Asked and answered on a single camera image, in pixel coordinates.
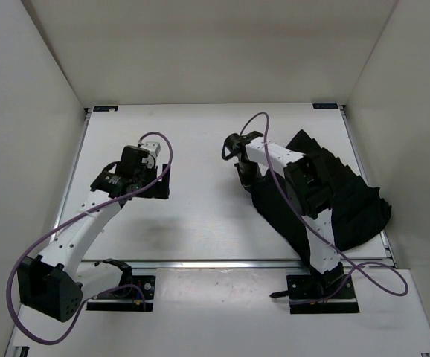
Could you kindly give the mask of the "black pleated skirt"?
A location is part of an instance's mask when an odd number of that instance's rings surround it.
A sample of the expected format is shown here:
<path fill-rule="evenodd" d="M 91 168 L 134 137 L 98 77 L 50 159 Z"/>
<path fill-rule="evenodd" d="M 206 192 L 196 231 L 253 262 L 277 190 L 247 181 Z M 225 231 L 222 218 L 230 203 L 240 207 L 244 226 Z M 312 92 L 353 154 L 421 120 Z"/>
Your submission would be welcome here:
<path fill-rule="evenodd" d="M 391 218 L 391 206 L 379 195 L 378 187 L 367 186 L 361 176 L 303 130 L 294 136 L 286 148 L 303 154 L 319 153 L 323 158 L 336 189 L 332 224 L 337 248 L 347 251 L 360 246 L 385 228 Z M 257 212 L 308 266 L 307 229 L 282 198 L 272 176 L 265 174 L 246 190 Z"/>

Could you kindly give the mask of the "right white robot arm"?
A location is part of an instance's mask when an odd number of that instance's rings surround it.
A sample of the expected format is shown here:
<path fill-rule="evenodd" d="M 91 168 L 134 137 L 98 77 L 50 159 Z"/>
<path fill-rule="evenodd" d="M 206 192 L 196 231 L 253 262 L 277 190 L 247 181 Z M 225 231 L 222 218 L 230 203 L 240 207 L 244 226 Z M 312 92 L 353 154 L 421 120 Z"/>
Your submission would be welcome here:
<path fill-rule="evenodd" d="M 247 135 L 234 133 L 225 139 L 222 159 L 233 157 L 238 160 L 235 167 L 240 183 L 247 190 L 261 183 L 261 165 L 268 167 L 275 179 L 284 179 L 281 192 L 288 195 L 288 203 L 309 231 L 311 291 L 320 298 L 329 297 L 337 289 L 343 270 L 333 234 L 334 188 L 322 158 L 291 151 L 267 141 L 257 131 Z"/>

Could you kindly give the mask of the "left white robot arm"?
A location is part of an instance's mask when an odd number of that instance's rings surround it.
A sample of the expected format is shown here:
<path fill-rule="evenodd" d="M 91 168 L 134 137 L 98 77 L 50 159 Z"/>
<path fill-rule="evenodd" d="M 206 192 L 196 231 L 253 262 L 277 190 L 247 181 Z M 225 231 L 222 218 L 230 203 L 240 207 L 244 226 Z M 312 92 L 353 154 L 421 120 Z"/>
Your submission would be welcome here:
<path fill-rule="evenodd" d="M 80 219 L 63 228 L 36 257 L 17 268 L 20 301 L 50 318 L 66 322 L 80 304 L 106 290 L 124 296 L 132 289 L 132 269 L 105 258 L 89 267 L 80 264 L 108 222 L 131 199 L 167 199 L 170 177 L 158 178 L 160 143 L 148 141 L 123 148 L 119 161 L 108 164 L 90 186 L 79 209 Z"/>

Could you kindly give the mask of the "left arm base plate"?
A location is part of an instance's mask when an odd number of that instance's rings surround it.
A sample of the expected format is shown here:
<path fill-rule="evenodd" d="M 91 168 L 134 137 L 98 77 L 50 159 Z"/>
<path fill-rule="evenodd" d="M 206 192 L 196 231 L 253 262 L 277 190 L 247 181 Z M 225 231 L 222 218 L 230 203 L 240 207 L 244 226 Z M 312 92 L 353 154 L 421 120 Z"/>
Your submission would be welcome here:
<path fill-rule="evenodd" d="M 86 310 L 93 312 L 151 312 L 154 307 L 156 270 L 134 269 L 132 284 L 135 288 L 124 288 L 104 292 L 86 303 Z"/>

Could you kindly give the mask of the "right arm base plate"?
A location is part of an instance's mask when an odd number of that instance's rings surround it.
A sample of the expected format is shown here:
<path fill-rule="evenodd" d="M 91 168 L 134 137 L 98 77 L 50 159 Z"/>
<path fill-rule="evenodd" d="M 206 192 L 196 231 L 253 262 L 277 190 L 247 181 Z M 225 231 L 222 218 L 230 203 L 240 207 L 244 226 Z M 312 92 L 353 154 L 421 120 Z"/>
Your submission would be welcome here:
<path fill-rule="evenodd" d="M 272 299 L 288 298 L 291 315 L 305 314 L 356 314 L 360 313 L 352 278 L 344 279 L 323 288 L 314 277 L 307 274 L 286 276 L 287 287 L 272 292 Z"/>

